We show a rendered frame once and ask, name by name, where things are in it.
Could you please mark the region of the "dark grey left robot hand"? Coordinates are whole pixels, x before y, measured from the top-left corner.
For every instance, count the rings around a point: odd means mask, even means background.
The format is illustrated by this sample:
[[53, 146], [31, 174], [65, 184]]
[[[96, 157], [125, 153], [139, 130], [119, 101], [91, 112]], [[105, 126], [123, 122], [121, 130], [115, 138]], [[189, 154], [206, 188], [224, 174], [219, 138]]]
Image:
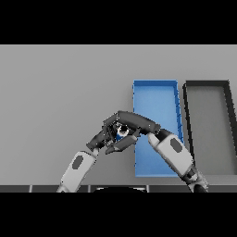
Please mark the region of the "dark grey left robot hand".
[[86, 146], [93, 151], [94, 149], [101, 149], [107, 146], [110, 141], [113, 143], [116, 141], [118, 129], [118, 114], [115, 113], [111, 117], [103, 121], [102, 130], [96, 134], [93, 139], [86, 144]]

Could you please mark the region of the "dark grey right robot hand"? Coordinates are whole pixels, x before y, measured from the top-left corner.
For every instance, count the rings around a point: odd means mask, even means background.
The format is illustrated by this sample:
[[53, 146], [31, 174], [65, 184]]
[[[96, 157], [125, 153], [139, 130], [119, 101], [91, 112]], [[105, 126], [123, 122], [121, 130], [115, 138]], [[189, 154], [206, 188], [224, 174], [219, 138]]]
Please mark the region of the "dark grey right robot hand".
[[[135, 144], [141, 134], [153, 133], [158, 135], [161, 126], [149, 118], [143, 117], [139, 114], [121, 111], [104, 121], [104, 126], [108, 132], [112, 143], [107, 147], [106, 154], [114, 152], [122, 152], [132, 144]], [[127, 135], [120, 140], [116, 140], [116, 136], [119, 133], [119, 127], [127, 127]]]

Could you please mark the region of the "blue pipe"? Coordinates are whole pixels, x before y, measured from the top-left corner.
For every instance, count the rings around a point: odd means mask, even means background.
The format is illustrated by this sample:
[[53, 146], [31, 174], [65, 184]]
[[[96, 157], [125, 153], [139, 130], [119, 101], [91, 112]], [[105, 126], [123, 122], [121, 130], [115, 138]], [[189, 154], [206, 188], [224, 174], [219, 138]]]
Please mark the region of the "blue pipe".
[[118, 127], [116, 139], [119, 141], [120, 139], [126, 137], [128, 133], [129, 133], [129, 128], [125, 125], [121, 125]]

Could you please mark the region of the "blue bin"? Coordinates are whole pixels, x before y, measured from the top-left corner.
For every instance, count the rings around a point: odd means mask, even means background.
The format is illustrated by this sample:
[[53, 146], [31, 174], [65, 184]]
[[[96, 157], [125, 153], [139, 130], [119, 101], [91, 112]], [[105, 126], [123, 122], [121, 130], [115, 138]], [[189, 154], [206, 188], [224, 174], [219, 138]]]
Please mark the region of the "blue bin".
[[[176, 80], [134, 80], [133, 112], [153, 120], [183, 141], [180, 94]], [[152, 148], [146, 135], [135, 145], [135, 176], [140, 178], [177, 177]]]

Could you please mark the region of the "dark grey bin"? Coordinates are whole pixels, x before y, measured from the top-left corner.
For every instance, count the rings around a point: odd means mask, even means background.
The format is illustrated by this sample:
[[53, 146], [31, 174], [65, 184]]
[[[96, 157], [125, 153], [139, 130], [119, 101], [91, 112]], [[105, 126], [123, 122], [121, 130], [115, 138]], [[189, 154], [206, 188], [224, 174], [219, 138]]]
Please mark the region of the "dark grey bin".
[[182, 86], [188, 141], [205, 175], [237, 175], [237, 118], [229, 81], [187, 81]]

